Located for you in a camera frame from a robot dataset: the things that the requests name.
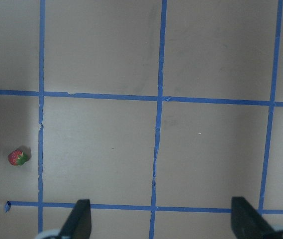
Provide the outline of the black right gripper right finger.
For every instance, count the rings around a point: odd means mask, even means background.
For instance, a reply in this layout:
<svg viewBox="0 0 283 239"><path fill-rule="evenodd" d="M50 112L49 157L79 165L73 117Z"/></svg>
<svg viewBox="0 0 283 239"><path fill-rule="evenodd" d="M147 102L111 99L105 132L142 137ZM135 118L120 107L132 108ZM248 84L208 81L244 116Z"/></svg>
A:
<svg viewBox="0 0 283 239"><path fill-rule="evenodd" d="M231 199L231 229L237 239L283 239L244 197Z"/></svg>

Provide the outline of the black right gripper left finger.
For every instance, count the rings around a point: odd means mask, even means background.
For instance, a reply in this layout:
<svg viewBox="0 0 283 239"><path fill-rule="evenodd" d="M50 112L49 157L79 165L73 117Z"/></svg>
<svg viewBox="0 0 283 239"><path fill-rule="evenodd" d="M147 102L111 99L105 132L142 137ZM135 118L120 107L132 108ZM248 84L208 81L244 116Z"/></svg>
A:
<svg viewBox="0 0 283 239"><path fill-rule="evenodd" d="M89 239L92 233L89 199L78 200L61 229L46 230L36 239Z"/></svg>

